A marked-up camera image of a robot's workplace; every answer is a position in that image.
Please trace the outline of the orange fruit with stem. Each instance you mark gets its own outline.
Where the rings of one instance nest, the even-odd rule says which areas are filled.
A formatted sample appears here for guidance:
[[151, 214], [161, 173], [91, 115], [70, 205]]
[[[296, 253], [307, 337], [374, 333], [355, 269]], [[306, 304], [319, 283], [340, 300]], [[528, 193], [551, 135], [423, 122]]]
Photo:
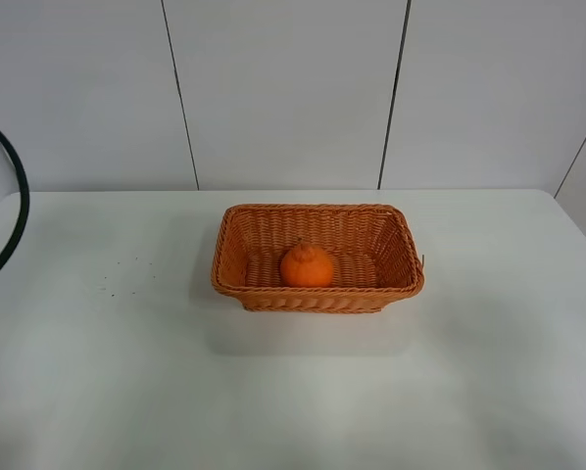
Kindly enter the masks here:
[[300, 241], [284, 255], [279, 271], [282, 282], [292, 288], [326, 288], [334, 275], [328, 252], [306, 241]]

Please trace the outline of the orange wicker basket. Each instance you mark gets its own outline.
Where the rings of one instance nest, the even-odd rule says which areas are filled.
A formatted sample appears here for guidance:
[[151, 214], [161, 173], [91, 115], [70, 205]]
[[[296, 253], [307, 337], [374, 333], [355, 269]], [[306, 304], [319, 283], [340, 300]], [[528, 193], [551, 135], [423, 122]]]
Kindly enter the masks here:
[[211, 281], [252, 311], [378, 312], [417, 295], [423, 264], [388, 205], [238, 205], [222, 219]]

